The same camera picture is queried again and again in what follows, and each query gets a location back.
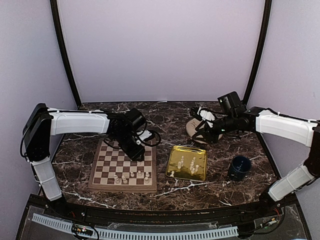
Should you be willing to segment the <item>wooden chess board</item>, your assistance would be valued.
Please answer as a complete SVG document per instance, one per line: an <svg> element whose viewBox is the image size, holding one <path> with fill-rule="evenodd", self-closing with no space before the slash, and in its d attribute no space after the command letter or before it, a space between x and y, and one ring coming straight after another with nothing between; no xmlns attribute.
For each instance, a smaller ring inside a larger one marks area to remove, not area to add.
<svg viewBox="0 0 320 240"><path fill-rule="evenodd" d="M144 160L141 165L138 161L132 161L118 149L116 141L106 144L100 139L93 160L92 170L88 182L88 188L101 192L127 192L127 193L156 193L157 192L157 158L156 147L145 147ZM114 183L114 175L120 179L119 184ZM122 175L126 175L128 184L122 184ZM149 177L149 183L144 183L144 178Z"/></svg>

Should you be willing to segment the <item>white chess king piece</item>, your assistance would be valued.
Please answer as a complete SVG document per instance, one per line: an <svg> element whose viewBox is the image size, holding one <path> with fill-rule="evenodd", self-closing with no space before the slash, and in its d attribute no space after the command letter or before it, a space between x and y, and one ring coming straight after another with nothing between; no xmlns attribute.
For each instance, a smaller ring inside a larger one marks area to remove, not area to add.
<svg viewBox="0 0 320 240"><path fill-rule="evenodd" d="M122 179L122 184L123 185L127 185L128 184L128 178L127 178L127 176L126 175L122 175L121 176L121 179Z"/></svg>

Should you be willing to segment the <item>white chess queen piece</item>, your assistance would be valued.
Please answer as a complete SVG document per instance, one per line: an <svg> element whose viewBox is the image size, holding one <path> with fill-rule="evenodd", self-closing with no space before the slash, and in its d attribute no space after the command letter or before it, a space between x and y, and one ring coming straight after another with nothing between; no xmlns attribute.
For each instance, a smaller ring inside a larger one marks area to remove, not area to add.
<svg viewBox="0 0 320 240"><path fill-rule="evenodd" d="M115 184L119 184L121 182L117 175L114 175L113 178L114 178L114 183Z"/></svg>

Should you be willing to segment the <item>gold metal tray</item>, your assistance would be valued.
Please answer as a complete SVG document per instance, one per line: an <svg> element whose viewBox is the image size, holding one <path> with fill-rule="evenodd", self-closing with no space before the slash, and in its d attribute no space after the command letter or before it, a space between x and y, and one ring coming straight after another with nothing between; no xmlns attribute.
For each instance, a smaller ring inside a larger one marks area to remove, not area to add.
<svg viewBox="0 0 320 240"><path fill-rule="evenodd" d="M165 175L169 178L204 182L207 175L207 151L175 145L171 148Z"/></svg>

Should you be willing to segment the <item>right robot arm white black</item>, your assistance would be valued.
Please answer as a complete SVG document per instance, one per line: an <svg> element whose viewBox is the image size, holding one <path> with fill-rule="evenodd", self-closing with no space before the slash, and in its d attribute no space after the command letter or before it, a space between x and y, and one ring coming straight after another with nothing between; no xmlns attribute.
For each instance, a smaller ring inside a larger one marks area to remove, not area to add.
<svg viewBox="0 0 320 240"><path fill-rule="evenodd" d="M308 158L285 177L274 182L260 196L255 213L266 217L275 208L275 203L288 194L298 191L320 177L320 122L276 112L271 108L247 109L238 93L233 91L218 98L223 117L205 107L193 107L190 115L200 124L192 135L194 141L206 144L217 143L223 134L245 131L271 134L289 139L310 148Z"/></svg>

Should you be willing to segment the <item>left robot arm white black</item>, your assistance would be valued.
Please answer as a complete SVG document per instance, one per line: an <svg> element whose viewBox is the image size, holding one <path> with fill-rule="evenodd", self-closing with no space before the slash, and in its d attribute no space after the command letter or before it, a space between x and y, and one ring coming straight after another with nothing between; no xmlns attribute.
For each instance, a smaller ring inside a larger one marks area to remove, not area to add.
<svg viewBox="0 0 320 240"><path fill-rule="evenodd" d="M35 178L51 210L60 218L67 218L70 206L63 197L50 157L52 136L95 133L107 135L132 161L144 160L145 147L138 129L146 123L142 113L133 108L126 113L103 110L61 110L39 103L22 131L20 155L31 164Z"/></svg>

